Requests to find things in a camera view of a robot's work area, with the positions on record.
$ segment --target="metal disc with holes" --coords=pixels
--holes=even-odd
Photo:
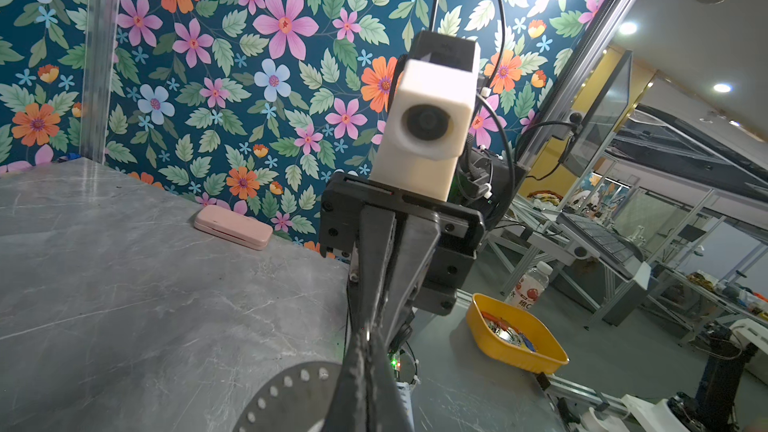
[[[256,392],[234,432],[320,432],[340,373],[333,362],[283,370]]]

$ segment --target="yellow basket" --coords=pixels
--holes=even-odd
[[[503,341],[494,334],[483,320],[481,311],[497,318],[503,318],[533,343],[536,348],[531,352]],[[552,335],[552,332],[530,313],[497,301],[483,294],[474,294],[467,310],[467,324],[475,337],[478,347],[485,355],[516,368],[539,374],[554,374],[563,365],[568,364],[568,355]]]

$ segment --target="wallpaper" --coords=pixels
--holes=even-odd
[[[473,38],[511,140],[534,118],[603,0],[440,0]],[[366,176],[396,57],[432,0],[120,0],[107,162],[203,206],[256,216],[317,248],[335,170]],[[488,114],[469,130],[500,152]]]
[[[0,174],[80,147],[88,0],[0,0]]]

